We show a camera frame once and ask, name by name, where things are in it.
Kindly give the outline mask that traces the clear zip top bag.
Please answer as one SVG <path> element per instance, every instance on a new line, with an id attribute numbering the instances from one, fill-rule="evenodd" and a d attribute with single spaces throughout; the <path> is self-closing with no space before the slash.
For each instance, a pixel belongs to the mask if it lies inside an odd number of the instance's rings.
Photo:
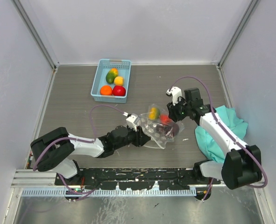
<path id="1" fill-rule="evenodd" d="M 151 104 L 146 113 L 139 115 L 143 132 L 150 137 L 144 146 L 151 149 L 165 149 L 184 130 L 182 122 L 174 122 L 164 108 Z"/>

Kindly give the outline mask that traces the red fake apple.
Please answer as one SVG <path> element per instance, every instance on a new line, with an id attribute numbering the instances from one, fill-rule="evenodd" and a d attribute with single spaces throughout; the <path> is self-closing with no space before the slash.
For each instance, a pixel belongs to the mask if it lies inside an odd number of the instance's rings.
<path id="1" fill-rule="evenodd" d="M 114 86 L 112 93 L 114 96 L 123 97 L 126 95 L 126 89 L 123 86 L 116 85 Z"/>

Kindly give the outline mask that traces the orange fake fruit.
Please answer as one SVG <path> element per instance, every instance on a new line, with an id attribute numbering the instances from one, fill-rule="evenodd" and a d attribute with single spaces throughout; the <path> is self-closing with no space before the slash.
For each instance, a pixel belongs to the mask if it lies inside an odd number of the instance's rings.
<path id="1" fill-rule="evenodd" d="M 99 92 L 101 95 L 105 95 L 105 96 L 111 96 L 113 94 L 113 90 L 109 85 L 102 86 Z"/>

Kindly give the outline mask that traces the yellow fake peach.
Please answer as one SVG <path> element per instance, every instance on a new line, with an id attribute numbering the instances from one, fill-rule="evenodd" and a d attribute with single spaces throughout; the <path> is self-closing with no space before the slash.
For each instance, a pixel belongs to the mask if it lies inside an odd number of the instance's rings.
<path id="1" fill-rule="evenodd" d="M 116 86 L 123 86 L 123 85 L 124 85 L 124 77 L 117 76 L 117 77 L 114 79 L 114 84 L 115 84 Z"/>

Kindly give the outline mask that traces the green orange fake mango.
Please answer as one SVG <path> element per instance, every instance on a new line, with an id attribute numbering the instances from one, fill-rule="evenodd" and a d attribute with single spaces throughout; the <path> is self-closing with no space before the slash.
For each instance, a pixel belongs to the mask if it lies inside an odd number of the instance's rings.
<path id="1" fill-rule="evenodd" d="M 119 75 L 117 68 L 111 68 L 106 75 L 106 82 L 113 84 L 114 79 Z"/>

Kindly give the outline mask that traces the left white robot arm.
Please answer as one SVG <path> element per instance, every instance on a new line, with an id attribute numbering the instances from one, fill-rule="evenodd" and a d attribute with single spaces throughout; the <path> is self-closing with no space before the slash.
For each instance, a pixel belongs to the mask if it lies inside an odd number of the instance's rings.
<path id="1" fill-rule="evenodd" d="M 34 140 L 31 150 L 35 159 L 34 171 L 45 172 L 53 170 L 62 175 L 71 185 L 80 183 L 82 174 L 71 155 L 88 155 L 93 158 L 106 158 L 117 149 L 128 145 L 141 147 L 151 138 L 138 126 L 132 129 L 128 126 L 118 126 L 106 135 L 96 139 L 80 138 L 59 127 Z"/>

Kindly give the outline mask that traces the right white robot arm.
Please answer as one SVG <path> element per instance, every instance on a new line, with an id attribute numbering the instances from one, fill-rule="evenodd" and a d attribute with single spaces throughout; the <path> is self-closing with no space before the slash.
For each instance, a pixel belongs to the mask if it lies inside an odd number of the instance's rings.
<path id="1" fill-rule="evenodd" d="M 166 91 L 172 102 L 167 104 L 174 122 L 186 117 L 207 131 L 225 156 L 223 163 L 213 160 L 196 162 L 193 178 L 199 184 L 209 178 L 221 180 L 229 189 L 236 189 L 262 180 L 261 151 L 238 138 L 221 120 L 210 104 L 204 104 L 198 88 L 182 91 L 171 87 Z"/>

